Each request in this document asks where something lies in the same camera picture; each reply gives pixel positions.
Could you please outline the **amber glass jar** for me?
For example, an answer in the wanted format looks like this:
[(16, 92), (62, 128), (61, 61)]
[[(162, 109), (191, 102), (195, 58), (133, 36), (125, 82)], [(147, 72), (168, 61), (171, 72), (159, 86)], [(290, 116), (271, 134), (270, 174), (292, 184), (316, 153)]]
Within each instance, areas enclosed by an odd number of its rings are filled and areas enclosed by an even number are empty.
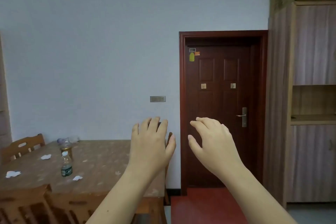
[(61, 150), (61, 153), (65, 151), (68, 152), (70, 159), (73, 161), (72, 144), (70, 142), (63, 142), (60, 145), (60, 150)]

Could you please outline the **dark red door frame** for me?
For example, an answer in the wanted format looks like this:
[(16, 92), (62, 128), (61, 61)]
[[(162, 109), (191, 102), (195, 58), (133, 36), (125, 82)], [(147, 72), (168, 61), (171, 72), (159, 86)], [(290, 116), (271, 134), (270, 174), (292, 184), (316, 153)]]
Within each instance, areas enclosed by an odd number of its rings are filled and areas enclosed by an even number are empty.
[(268, 30), (242, 31), (190, 31), (179, 33), (180, 63), (180, 146), (181, 146), (181, 195), (186, 196), (189, 188), (218, 188), (224, 184), (211, 174), (192, 153), (187, 139), (187, 94), (186, 63), (189, 61), (189, 48), (203, 46), (250, 46), (255, 44), (258, 55), (258, 104), (256, 129), (258, 135), (257, 174), (262, 183), (265, 128), (265, 93), (267, 74)]

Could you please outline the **person's left forearm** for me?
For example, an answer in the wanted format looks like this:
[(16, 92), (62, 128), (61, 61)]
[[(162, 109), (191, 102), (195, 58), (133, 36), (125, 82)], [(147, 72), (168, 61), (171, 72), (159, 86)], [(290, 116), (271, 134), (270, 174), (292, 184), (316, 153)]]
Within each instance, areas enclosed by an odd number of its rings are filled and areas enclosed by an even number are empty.
[(127, 168), (86, 224), (130, 224), (156, 170)]

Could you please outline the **person's left hand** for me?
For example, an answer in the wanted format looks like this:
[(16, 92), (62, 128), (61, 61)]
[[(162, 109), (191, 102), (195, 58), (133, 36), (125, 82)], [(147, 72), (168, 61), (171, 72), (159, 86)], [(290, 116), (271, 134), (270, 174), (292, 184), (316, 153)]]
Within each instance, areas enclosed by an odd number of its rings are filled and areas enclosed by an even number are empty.
[(138, 139), (131, 140), (129, 153), (129, 163), (127, 168), (146, 171), (148, 169), (156, 170), (157, 174), (165, 170), (171, 159), (166, 159), (166, 134), (168, 121), (160, 121), (157, 138), (148, 137), (148, 125), (152, 118), (146, 118), (139, 124)]

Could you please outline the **empty clear plastic bottle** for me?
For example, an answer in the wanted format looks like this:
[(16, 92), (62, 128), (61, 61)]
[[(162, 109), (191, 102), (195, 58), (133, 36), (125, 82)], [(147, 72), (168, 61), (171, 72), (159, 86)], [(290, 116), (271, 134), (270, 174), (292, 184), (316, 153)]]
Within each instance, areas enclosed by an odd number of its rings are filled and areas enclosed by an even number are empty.
[(59, 145), (70, 145), (70, 144), (76, 144), (80, 141), (80, 138), (78, 136), (69, 136), (66, 138), (58, 138), (57, 143)]

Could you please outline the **light wooden wardrobe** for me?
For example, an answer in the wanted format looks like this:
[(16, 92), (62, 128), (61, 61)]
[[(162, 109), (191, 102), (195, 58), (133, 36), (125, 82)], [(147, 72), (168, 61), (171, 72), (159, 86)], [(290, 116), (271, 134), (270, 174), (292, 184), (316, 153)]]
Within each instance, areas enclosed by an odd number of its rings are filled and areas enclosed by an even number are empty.
[(284, 207), (336, 202), (336, 1), (268, 22), (263, 185)]

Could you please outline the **green label water bottle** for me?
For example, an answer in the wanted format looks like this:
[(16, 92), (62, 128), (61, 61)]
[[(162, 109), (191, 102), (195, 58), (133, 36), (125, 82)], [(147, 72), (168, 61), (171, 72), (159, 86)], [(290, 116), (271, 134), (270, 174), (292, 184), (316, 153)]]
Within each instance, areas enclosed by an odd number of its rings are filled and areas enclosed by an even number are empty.
[(62, 177), (67, 177), (70, 176), (73, 172), (72, 159), (69, 156), (68, 151), (63, 151), (61, 154), (62, 154), (61, 175)]

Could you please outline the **person's right forearm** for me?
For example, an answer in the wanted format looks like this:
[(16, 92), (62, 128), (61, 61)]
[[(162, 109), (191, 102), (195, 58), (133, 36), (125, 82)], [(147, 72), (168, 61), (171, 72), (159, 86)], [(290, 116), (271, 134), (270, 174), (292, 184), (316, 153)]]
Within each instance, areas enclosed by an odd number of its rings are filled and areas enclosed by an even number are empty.
[(249, 224), (298, 224), (246, 167), (221, 176)]

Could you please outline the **wooden chair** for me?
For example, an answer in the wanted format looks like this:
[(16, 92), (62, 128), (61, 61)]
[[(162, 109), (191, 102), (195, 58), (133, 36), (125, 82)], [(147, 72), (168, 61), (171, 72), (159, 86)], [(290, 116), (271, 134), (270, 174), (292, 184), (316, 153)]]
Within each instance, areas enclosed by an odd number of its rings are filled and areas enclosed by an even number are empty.
[(57, 224), (45, 195), (49, 184), (36, 188), (0, 190), (0, 224)]
[(14, 141), (9, 146), (0, 150), (1, 164), (7, 164), (42, 146), (45, 146), (45, 141), (41, 133), (33, 137), (25, 137)]

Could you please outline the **dark red wooden door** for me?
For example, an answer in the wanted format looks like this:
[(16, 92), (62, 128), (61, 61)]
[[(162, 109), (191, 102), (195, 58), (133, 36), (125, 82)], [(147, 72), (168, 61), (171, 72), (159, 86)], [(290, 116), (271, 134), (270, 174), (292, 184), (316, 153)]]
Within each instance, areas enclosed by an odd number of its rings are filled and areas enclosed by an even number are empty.
[[(186, 63), (187, 134), (200, 146), (202, 139), (190, 121), (208, 117), (224, 124), (233, 136), (243, 164), (257, 174), (258, 55), (256, 45), (203, 46), (195, 61)], [(236, 83), (236, 89), (230, 84)], [(247, 127), (242, 128), (242, 108), (248, 108)]]

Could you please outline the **wooden dining table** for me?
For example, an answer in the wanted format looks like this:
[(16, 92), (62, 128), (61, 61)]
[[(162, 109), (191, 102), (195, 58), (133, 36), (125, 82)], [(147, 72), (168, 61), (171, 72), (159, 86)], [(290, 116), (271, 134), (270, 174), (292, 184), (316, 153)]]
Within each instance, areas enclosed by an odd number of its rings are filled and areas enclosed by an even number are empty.
[[(124, 173), (129, 149), (129, 140), (80, 141), (72, 146), (73, 173), (62, 177), (60, 146), (52, 142), (1, 165), (0, 190), (49, 184), (51, 192), (45, 198), (57, 224), (86, 224)], [(52, 154), (50, 159), (40, 159), (47, 154)], [(7, 179), (7, 171), (21, 174)], [(83, 178), (73, 181), (75, 176)]]

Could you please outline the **brown wooden panel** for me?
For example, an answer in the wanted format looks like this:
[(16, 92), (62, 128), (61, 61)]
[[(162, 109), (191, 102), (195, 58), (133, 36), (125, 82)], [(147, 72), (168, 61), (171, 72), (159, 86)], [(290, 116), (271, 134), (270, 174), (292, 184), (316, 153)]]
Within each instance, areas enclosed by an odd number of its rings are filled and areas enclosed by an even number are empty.
[(7, 86), (5, 65), (2, 51), (2, 39), (0, 35), (0, 149), (12, 143), (11, 122), (7, 98)]

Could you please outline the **person's right hand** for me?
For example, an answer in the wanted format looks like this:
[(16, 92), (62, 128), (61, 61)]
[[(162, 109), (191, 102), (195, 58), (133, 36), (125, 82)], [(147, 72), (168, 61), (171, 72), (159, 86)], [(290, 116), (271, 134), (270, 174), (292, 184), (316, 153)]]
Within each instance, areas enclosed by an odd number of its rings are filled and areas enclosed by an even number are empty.
[(224, 124), (207, 117), (197, 117), (190, 124), (202, 139), (203, 156), (198, 160), (217, 178), (221, 180), (224, 172), (233, 171), (235, 167), (245, 167)]

